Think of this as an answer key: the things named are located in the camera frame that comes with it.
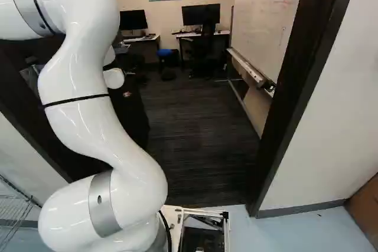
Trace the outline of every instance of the black stripe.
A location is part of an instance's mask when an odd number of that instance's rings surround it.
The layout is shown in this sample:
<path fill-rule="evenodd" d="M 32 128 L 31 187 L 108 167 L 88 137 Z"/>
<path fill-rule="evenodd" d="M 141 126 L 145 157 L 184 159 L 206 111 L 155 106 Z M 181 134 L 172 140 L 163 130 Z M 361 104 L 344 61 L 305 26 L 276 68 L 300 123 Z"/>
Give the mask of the black stripe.
<path fill-rule="evenodd" d="M 47 21 L 46 21 L 44 15 L 43 15 L 43 13 L 42 13 L 42 11 L 41 11 L 40 6 L 38 5 L 37 0 L 33 0 L 33 1 L 34 1 L 34 4 L 35 4 L 35 7 L 37 7 L 37 11 L 38 11 L 38 13 L 39 13 L 41 19 L 43 20 L 43 23 L 46 25 L 46 27 L 48 28 L 48 30 L 49 30 L 53 35 L 55 35 L 55 34 L 56 34 L 55 31 L 54 31 L 53 29 L 51 29 L 50 25 L 47 23 Z"/>
<path fill-rule="evenodd" d="M 50 106 L 57 106 L 58 104 L 63 103 L 71 103 L 71 102 L 78 102 L 79 100 L 90 100 L 90 99 L 96 99 L 98 97 L 109 97 L 109 94 L 94 94 L 93 96 L 86 96 L 86 97 L 75 97 L 73 99 L 68 100 L 59 100 L 57 102 L 44 104 L 43 108 L 50 107 Z"/>

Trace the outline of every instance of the black cable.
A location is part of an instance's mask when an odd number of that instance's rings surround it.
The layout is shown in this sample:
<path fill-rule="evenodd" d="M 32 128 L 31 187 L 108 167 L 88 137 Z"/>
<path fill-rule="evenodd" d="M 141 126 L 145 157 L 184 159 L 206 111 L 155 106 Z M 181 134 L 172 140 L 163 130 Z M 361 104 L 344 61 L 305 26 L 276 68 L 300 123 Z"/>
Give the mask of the black cable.
<path fill-rule="evenodd" d="M 168 226 L 167 220 L 165 219 L 163 213 L 159 211 L 159 214 L 163 220 L 164 227 L 165 227 L 165 232 L 167 233 L 167 241 L 168 241 L 168 252 L 172 252 L 172 236 L 171 236 L 171 230 L 170 227 Z"/>

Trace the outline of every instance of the metal frame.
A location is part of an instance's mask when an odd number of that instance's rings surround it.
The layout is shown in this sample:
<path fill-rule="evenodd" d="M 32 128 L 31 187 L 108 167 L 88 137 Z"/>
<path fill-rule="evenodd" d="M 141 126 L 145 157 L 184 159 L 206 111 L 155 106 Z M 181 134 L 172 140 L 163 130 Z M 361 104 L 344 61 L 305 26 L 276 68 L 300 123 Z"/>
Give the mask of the metal frame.
<path fill-rule="evenodd" d="M 179 247 L 182 247 L 182 236 L 184 232 L 184 221 L 188 217 L 208 218 L 209 221 L 214 219 L 219 220 L 221 227 L 217 228 L 222 230 L 224 235 L 224 252 L 230 251 L 230 218 L 227 211 L 207 211 L 201 209 L 189 209 L 177 206 L 164 205 L 161 209 L 167 223 L 171 228 L 172 237 L 172 252 L 179 252 Z"/>

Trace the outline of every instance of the dark wood door frame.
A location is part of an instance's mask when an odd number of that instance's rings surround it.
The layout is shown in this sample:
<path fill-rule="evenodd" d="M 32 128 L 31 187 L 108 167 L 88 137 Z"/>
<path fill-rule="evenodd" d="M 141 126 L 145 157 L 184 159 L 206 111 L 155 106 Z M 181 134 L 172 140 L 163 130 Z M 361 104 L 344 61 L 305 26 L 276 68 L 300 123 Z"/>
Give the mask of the dark wood door frame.
<path fill-rule="evenodd" d="M 332 49 L 349 0 L 299 0 L 250 183 L 257 215 Z"/>

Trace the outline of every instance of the carpet floor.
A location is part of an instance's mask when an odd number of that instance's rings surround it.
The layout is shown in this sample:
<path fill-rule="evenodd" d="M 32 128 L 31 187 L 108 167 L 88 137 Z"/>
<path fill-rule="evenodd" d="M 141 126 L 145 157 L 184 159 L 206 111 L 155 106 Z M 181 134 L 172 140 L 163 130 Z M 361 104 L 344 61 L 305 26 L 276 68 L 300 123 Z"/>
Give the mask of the carpet floor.
<path fill-rule="evenodd" d="M 149 119 L 148 152 L 168 180 L 167 204 L 243 204 L 259 137 L 226 81 L 173 81 L 148 73 L 141 88 Z"/>

